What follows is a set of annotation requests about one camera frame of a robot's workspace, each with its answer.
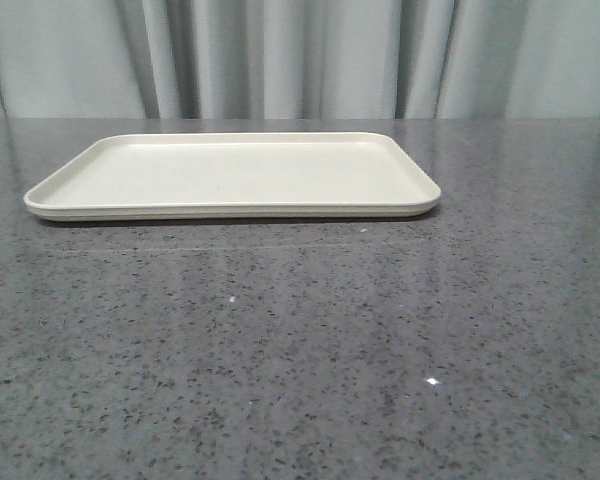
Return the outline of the cream rectangular plastic tray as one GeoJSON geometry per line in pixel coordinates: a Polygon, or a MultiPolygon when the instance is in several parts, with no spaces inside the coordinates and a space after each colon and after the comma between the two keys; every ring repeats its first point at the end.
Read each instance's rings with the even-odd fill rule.
{"type": "Polygon", "coordinates": [[[440,187],[369,132],[132,134],[101,139],[31,188],[51,221],[409,217],[440,187]]]}

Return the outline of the grey pleated curtain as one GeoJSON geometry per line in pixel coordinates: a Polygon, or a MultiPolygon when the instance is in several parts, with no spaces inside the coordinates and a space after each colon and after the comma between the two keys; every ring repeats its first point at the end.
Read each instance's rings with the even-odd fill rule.
{"type": "Polygon", "coordinates": [[[0,1],[0,118],[600,118],[600,1],[0,1]]]}

